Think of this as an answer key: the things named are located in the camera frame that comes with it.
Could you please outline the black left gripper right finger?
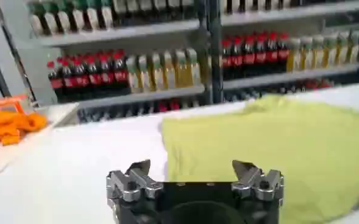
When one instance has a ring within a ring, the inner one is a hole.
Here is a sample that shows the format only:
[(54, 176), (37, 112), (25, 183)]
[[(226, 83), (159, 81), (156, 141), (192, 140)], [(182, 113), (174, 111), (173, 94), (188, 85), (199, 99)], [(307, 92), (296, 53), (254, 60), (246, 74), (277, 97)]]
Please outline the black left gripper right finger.
[(261, 201), (281, 200), (284, 196), (284, 176), (281, 171), (271, 169), (268, 173), (253, 163), (232, 161), (237, 181), (231, 189), (240, 198), (255, 197)]

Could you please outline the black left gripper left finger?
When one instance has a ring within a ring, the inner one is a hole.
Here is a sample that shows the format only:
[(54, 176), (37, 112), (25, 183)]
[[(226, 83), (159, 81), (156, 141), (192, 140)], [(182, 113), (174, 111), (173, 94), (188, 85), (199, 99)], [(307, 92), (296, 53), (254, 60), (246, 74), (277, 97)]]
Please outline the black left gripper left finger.
[(153, 180), (148, 174), (151, 160), (135, 162), (125, 173), (110, 171), (106, 177), (107, 198), (135, 202), (142, 197), (156, 199), (163, 192), (163, 183)]

